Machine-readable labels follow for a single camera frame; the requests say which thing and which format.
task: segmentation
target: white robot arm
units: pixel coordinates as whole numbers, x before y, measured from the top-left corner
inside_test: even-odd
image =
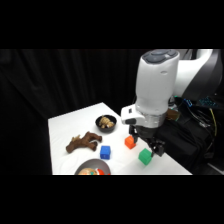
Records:
[[[213,94],[222,79],[219,49],[199,49],[197,59],[180,60],[176,50],[154,50],[140,59],[136,104],[122,109],[122,123],[130,125],[135,142],[146,141],[162,156],[164,143],[154,138],[165,121],[172,95],[197,101]]]

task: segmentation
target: black backdrop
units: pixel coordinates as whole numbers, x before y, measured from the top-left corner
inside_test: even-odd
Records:
[[[51,174],[47,119],[100,102],[120,114],[148,50],[0,50],[0,172]]]

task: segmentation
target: block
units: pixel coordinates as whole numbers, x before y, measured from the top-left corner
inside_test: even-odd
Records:
[[[111,154],[111,150],[110,150],[110,146],[102,146],[101,147],[101,151],[100,151],[100,158],[101,159],[110,159],[110,154]]]
[[[136,144],[134,143],[134,139],[132,136],[129,136],[128,138],[125,139],[124,144],[129,148],[129,149],[133,149]]]
[[[144,149],[139,154],[139,160],[147,166],[152,160],[151,156],[152,156],[152,153],[149,150]]]

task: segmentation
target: blue block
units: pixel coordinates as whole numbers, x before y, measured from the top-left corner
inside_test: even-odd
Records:
[[[101,159],[110,159],[110,146],[102,146],[100,151],[100,158]]]

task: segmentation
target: green block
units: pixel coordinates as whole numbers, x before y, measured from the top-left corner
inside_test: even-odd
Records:
[[[139,160],[147,166],[147,165],[149,165],[149,163],[152,160],[152,157],[151,156],[152,156],[152,153],[149,152],[148,149],[144,149],[139,154]]]

